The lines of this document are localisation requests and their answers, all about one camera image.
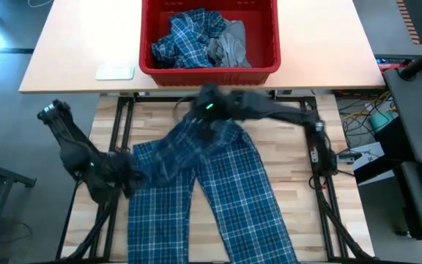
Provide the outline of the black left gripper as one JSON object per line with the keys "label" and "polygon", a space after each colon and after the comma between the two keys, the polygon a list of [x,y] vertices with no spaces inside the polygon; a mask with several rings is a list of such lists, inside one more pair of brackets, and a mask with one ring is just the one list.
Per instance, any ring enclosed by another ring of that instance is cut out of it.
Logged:
{"label": "black left gripper", "polygon": [[141,170],[134,167],[130,153],[101,153],[101,184],[103,190],[121,188],[125,198],[130,198],[138,182],[145,178]]}

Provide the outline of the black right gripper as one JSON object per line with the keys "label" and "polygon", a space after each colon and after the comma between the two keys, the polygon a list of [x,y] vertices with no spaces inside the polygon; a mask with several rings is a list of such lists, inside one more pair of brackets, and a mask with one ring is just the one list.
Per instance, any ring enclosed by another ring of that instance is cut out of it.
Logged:
{"label": "black right gripper", "polygon": [[203,120],[206,120],[205,139],[207,141],[215,138],[217,120],[232,118],[228,111],[227,97],[214,83],[206,83],[201,87],[199,94],[191,102],[190,111],[195,117],[192,121],[193,135],[198,139],[202,138]]}

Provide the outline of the blue plaid pajama pants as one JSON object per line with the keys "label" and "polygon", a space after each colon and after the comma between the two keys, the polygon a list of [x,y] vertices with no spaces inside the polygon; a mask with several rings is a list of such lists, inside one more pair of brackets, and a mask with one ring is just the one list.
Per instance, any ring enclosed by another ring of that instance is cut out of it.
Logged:
{"label": "blue plaid pajama pants", "polygon": [[199,184],[231,264],[298,264],[260,154],[232,120],[217,120],[212,141],[193,135],[185,115],[163,139],[134,146],[146,176],[130,198],[128,264],[188,264],[190,207]]}

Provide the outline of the blue plaid garment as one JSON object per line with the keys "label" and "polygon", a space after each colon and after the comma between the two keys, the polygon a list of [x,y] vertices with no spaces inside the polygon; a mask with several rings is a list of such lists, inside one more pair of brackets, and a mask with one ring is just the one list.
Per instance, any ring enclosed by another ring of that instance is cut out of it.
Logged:
{"label": "blue plaid garment", "polygon": [[169,18],[170,33],[151,44],[159,68],[212,67],[207,47],[226,29],[219,12],[203,8],[178,12]]}

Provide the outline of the red plastic laundry bin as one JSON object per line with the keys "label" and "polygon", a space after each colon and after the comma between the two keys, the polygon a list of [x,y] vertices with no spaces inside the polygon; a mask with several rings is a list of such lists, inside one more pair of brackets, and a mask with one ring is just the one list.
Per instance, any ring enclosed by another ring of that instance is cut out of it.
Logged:
{"label": "red plastic laundry bin", "polygon": [[[171,18],[189,10],[216,11],[245,28],[251,67],[166,68],[154,58],[152,44],[171,34]],[[142,0],[139,67],[161,86],[258,85],[281,65],[278,0]]]}

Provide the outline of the grey crumpled garment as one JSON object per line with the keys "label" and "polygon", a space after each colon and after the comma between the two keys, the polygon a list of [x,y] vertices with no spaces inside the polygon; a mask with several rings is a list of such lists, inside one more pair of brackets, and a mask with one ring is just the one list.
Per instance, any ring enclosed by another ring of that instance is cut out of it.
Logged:
{"label": "grey crumpled garment", "polygon": [[226,28],[218,38],[212,38],[207,54],[215,67],[251,68],[246,56],[245,26],[242,21],[224,20]]}

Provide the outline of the light wooden desk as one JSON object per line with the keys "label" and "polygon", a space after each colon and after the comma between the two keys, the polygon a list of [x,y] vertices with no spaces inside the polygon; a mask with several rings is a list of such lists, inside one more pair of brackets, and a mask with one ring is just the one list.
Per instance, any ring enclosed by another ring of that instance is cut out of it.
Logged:
{"label": "light wooden desk", "polygon": [[[157,92],[136,70],[99,81],[103,65],[138,66],[142,0],[54,0],[22,93]],[[265,89],[380,89],[384,81],[352,0],[278,0],[281,66]]]}

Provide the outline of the white cardboard box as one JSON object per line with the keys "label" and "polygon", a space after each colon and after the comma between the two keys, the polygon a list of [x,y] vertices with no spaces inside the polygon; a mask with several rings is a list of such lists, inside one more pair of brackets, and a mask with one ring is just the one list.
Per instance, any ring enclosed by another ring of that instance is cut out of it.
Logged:
{"label": "white cardboard box", "polygon": [[384,156],[379,142],[366,144],[360,147],[342,150],[336,155],[338,164],[348,164],[353,170]]}

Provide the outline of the red electronic device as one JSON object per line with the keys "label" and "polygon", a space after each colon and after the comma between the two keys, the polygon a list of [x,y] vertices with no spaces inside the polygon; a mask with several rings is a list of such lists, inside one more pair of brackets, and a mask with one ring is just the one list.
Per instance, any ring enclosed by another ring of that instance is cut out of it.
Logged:
{"label": "red electronic device", "polygon": [[406,67],[411,62],[410,59],[394,59],[394,58],[376,58],[377,65],[381,72],[386,70],[395,70],[399,67]]}

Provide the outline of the black side desk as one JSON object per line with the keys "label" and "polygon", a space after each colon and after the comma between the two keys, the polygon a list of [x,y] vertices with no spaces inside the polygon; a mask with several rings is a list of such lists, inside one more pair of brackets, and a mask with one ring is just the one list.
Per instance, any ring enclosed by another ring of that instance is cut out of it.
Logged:
{"label": "black side desk", "polygon": [[415,160],[422,163],[422,72],[411,81],[400,78],[397,70],[385,71],[384,77]]}

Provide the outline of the black aluminium table frame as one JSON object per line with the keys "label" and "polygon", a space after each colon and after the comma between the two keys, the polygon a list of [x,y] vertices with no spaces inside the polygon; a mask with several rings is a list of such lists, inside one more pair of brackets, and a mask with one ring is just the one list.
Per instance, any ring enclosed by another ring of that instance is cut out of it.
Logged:
{"label": "black aluminium table frame", "polygon": [[[174,117],[187,110],[188,105],[175,98],[103,96],[97,105],[90,139],[102,151],[111,145],[130,148],[162,138],[174,127]],[[317,198],[308,184],[311,165],[304,130],[269,119],[247,121],[243,127],[260,153],[298,260],[326,260]],[[372,254],[373,246],[352,168],[341,165],[331,185],[341,221],[360,247]],[[77,187],[57,257],[67,257],[76,250],[92,228],[96,215],[97,204],[91,200],[86,186]],[[195,263],[223,263],[228,259],[215,218],[199,186],[193,190],[190,209],[189,259]]]}

